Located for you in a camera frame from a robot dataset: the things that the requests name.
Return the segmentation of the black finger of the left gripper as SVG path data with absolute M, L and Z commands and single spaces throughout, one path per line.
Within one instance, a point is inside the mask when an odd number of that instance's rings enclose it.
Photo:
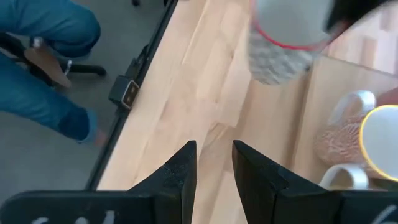
M 340 22 L 352 26 L 371 11 L 390 2 L 398 2 L 398 0 L 333 0 L 326 30 L 331 31 Z

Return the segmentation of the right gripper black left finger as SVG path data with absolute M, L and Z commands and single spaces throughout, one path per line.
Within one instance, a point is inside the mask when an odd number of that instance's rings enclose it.
M 0 224 L 191 224 L 196 184 L 188 141 L 129 190 L 23 192 L 0 206 Z

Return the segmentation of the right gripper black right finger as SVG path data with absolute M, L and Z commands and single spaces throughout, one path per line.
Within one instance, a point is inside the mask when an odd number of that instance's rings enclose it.
M 398 192 L 327 190 L 240 140 L 232 160 L 248 224 L 398 224 Z

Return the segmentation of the grey diamond mug red rim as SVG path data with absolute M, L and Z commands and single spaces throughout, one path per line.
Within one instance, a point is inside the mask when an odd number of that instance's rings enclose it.
M 303 74 L 342 27 L 327 22 L 335 0 L 251 0 L 249 70 L 277 85 Z

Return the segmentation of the white mug red swirl pattern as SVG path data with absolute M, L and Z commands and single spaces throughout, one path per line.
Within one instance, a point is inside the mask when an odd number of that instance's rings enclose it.
M 371 91 L 348 93 L 337 102 L 324 129 L 315 137 L 314 151 L 328 165 L 357 164 L 366 172 L 372 169 L 366 161 L 360 143 L 361 125 L 376 106 Z

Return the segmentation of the white mug yellow dot pattern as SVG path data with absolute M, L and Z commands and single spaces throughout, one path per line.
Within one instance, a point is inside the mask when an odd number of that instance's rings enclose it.
M 398 182 L 398 105 L 384 105 L 372 109 L 361 125 L 362 153 L 371 167 L 366 172 L 357 164 L 332 165 L 325 172 L 320 186 L 329 189 L 340 172 L 351 179 L 350 189 L 369 189 L 370 178 Z

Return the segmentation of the wooden shelf with black legs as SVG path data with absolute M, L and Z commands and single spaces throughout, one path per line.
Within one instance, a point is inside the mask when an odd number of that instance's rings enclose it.
M 329 166 L 315 154 L 314 138 L 326 127 L 338 101 L 355 90 L 380 95 L 395 87 L 398 87 L 396 75 L 329 57 L 317 60 L 309 76 L 291 170 L 318 184 Z

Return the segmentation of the person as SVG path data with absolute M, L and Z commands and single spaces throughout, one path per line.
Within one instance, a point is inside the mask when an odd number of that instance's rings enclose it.
M 40 38 L 28 49 L 29 61 L 64 87 L 70 86 L 59 62 L 89 56 L 101 35 L 87 8 L 72 0 L 0 0 L 0 32 Z M 0 52 L 0 111 L 48 127 L 79 143 L 106 140 L 94 113 L 76 105 Z

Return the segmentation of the black aluminium table frame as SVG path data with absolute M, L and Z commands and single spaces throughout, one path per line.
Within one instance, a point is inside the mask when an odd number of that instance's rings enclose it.
M 136 58 L 132 59 L 128 69 L 124 74 L 124 76 L 132 78 L 139 85 L 139 91 L 141 85 L 144 82 L 152 59 L 160 44 L 160 41 L 162 40 L 170 18 L 172 17 L 172 14 L 174 13 L 174 10 L 178 3 L 178 0 L 162 1 L 165 9 L 160 17 L 160 21 L 158 22 L 152 37 L 150 38 L 149 43 L 143 47 L 140 54 Z M 115 145 L 119 139 L 123 126 L 127 120 L 127 117 L 129 116 L 129 113 L 130 110 L 126 110 L 124 108 L 116 106 L 114 121 L 109 131 L 107 140 L 103 145 L 101 153 L 99 154 L 99 158 L 97 159 L 95 166 L 90 174 L 90 178 L 88 179 L 85 190 L 93 191 L 96 190 L 99 186 L 104 170 L 108 165 L 108 161 L 114 151 Z

